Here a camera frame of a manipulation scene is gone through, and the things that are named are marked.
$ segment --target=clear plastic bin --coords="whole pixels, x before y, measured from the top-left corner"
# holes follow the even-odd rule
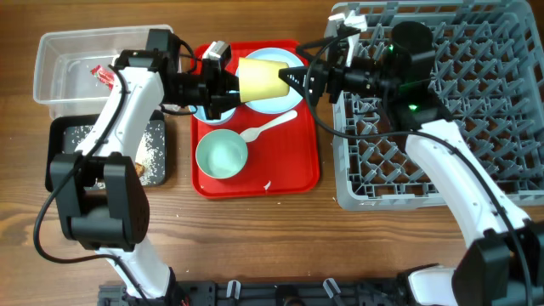
[[[149,29],[169,25],[142,25],[42,36],[34,69],[34,100],[49,107],[49,115],[99,114],[110,90],[91,74],[97,65],[107,69],[123,49],[143,49]]]

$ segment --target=white spoon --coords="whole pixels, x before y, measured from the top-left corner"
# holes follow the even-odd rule
[[[271,122],[266,123],[262,127],[251,127],[245,130],[244,132],[240,133],[240,136],[244,139],[244,141],[252,142],[253,140],[257,139],[258,135],[269,128],[275,127],[278,124],[282,124],[285,122],[288,122],[292,119],[295,119],[297,117],[297,111],[296,110],[289,110],[287,113],[275,118]]]

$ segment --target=red tray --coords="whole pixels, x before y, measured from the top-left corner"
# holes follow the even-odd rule
[[[232,60],[227,71],[235,73],[238,58],[261,48],[283,48],[295,53],[298,42],[233,42]],[[195,55],[200,58],[209,45],[200,46]],[[295,108],[297,118],[261,133],[248,143],[248,158],[244,168],[232,178],[215,179],[204,174],[196,165],[195,151],[204,135],[214,129],[226,128],[241,133],[247,128],[260,127],[279,115],[266,115],[243,105],[236,108],[230,120],[219,126],[209,126],[191,117],[191,182],[196,192],[210,199],[244,196],[265,196],[300,193],[312,189],[320,178],[320,163],[315,139],[315,124],[305,101]]]

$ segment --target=teal bowl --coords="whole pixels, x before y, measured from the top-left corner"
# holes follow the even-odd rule
[[[246,165],[246,141],[236,132],[219,129],[207,133],[196,146],[196,164],[209,177],[228,179]]]

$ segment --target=wooden table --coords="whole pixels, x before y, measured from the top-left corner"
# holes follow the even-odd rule
[[[40,258],[32,245],[34,219],[48,195],[43,177],[51,119],[31,94],[42,34],[168,24],[192,46],[218,39],[307,42],[323,36],[336,1],[50,0],[59,4],[43,5],[25,0],[27,5],[0,7],[0,304],[95,305],[98,285],[120,281],[106,261],[58,265]],[[533,10],[541,16],[544,3],[534,1]],[[332,124],[330,109],[322,103],[319,113]],[[167,126],[175,168],[163,186],[146,190],[149,237],[179,280],[354,280],[393,276],[421,264],[455,265],[465,251],[446,207],[342,210],[334,201],[332,136],[321,129],[321,180],[310,192],[207,201],[190,184],[189,118],[170,116]],[[544,207],[527,211],[544,219]],[[45,218],[44,247],[63,258],[88,254],[61,234],[56,213],[52,206]]]

